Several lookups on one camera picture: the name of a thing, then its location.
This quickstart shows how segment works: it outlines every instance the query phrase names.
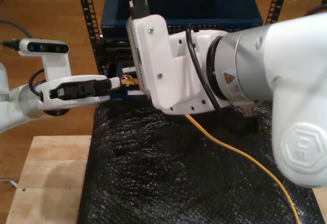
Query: black bracket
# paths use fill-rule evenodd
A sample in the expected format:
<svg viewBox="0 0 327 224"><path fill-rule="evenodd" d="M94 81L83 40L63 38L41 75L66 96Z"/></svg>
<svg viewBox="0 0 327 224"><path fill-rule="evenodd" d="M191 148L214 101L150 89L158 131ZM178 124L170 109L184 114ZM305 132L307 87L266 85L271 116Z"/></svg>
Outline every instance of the black bracket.
<svg viewBox="0 0 327 224"><path fill-rule="evenodd" d="M283 2L284 0L271 0L268 16L266 20L266 25L278 21L279 14L281 13L282 10Z"/></svg>
<svg viewBox="0 0 327 224"><path fill-rule="evenodd" d="M86 27L88 31L88 36L90 38L90 42L92 45L92 50L94 54L94 58L96 60L98 73L104 74L103 68L99 65L99 45L101 45L101 38L99 32L98 21L96 17L96 13L94 10L93 0L80 0L82 4L82 9L84 13L84 18L86 22Z"/></svg>

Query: black bubble wrap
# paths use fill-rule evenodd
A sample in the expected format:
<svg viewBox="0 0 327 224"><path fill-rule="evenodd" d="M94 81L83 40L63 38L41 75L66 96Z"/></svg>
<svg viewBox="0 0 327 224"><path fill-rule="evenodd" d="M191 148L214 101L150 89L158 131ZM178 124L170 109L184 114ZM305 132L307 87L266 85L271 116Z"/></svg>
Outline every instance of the black bubble wrap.
<svg viewBox="0 0 327 224"><path fill-rule="evenodd" d="M194 116L213 136L279 178L302 223L324 223L313 191L286 180L271 147L271 104ZM184 116L148 102L98 105L78 224L296 223L280 187L247 158L207 139Z"/></svg>

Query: yellow cable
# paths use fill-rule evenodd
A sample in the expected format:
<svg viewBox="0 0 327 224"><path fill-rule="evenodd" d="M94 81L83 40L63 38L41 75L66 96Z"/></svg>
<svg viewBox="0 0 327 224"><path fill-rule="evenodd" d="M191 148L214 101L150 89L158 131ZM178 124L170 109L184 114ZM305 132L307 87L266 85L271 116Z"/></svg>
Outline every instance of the yellow cable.
<svg viewBox="0 0 327 224"><path fill-rule="evenodd" d="M221 142L220 140L216 139L215 137L213 137L212 135L210 135L197 121L195 121L189 114L185 115L186 118L188 118L188 120L194 124L206 137L208 137L210 140L214 141L215 143L221 145L221 146L224 146L238 154L241 154L242 156L248 158L249 160L251 160L253 163L255 163L257 166L259 166L261 169L263 169L268 175L270 175L271 178L273 178L277 183L278 185L281 187L281 189L283 190L284 194L286 195L287 197L287 200L288 202L290 203L291 205L291 208L294 212L294 215L295 215L295 219L296 219L296 222L297 224L301 224L300 222L300 219L298 218L298 215L297 215L297 212L296 212L296 209L295 209L295 206L293 204L293 201L290 197L290 195L288 194L287 190L285 189L285 187L282 185L282 183L277 179L276 176L273 175L273 173L271 173L269 170L267 170L266 167L264 167L261 163L259 163L256 159L254 159L253 157L251 157L250 155L248 155L247 153L233 147L233 146L230 146L224 142Z"/></svg>

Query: gray cable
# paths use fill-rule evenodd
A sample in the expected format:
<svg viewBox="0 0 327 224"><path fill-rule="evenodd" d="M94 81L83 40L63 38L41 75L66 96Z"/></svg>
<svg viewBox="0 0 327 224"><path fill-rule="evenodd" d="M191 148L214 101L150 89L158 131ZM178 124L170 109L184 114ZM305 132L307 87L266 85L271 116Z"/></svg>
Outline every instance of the gray cable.
<svg viewBox="0 0 327 224"><path fill-rule="evenodd" d="M0 24L1 23L6 23L6 24L9 24L11 26L14 26L14 27L18 28L19 30L21 30L28 38L33 39L32 35L25 28L23 28L21 25L15 23L13 21L4 20L4 19L0 19Z"/></svg>

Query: black cable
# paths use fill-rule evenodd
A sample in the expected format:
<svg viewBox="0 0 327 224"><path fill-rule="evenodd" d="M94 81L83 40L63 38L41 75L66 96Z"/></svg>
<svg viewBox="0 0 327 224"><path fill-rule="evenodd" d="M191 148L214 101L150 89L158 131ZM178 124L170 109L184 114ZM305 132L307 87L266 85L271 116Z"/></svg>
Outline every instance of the black cable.
<svg viewBox="0 0 327 224"><path fill-rule="evenodd" d="M188 27L186 29L186 42L188 44L189 52L190 52L190 55L191 55L192 62L194 64L194 68L196 70L196 74L199 77L199 80L200 80L200 82L201 82L201 84L202 84L202 86L204 88L204 91L208 95L209 100L213 104L214 108L217 111L219 111L219 110L221 110L221 108L220 108L220 106L219 106L213 92L211 91L209 84L205 80L204 74L203 74L203 72L201 70L198 58L196 56L196 53L195 53L195 50L194 50L194 47L193 47L192 34L191 34L191 28L190 27Z"/></svg>
<svg viewBox="0 0 327 224"><path fill-rule="evenodd" d="M33 86L33 82L34 82L34 79L36 78L36 76L38 76L40 73L43 73L44 72L44 69L40 69L38 72L36 72L35 74L33 74L29 80L29 87L30 87L30 90L35 94L37 95L38 97L41 98L41 101L43 101L43 94L42 92L39 92L37 90L35 90L34 86Z"/></svg>
<svg viewBox="0 0 327 224"><path fill-rule="evenodd" d="M319 11L323 11L323 10L327 10L327 4L321 5L321 6L317 6L316 8L313 8L312 10L308 11L305 16L310 16L313 15Z"/></svg>
<svg viewBox="0 0 327 224"><path fill-rule="evenodd" d="M0 23L5 23L5 24L9 24L11 26L14 26L14 27L18 28L19 30L21 30L29 39L33 39L32 35L25 28L23 28L21 25L15 23L13 21L0 19Z"/></svg>

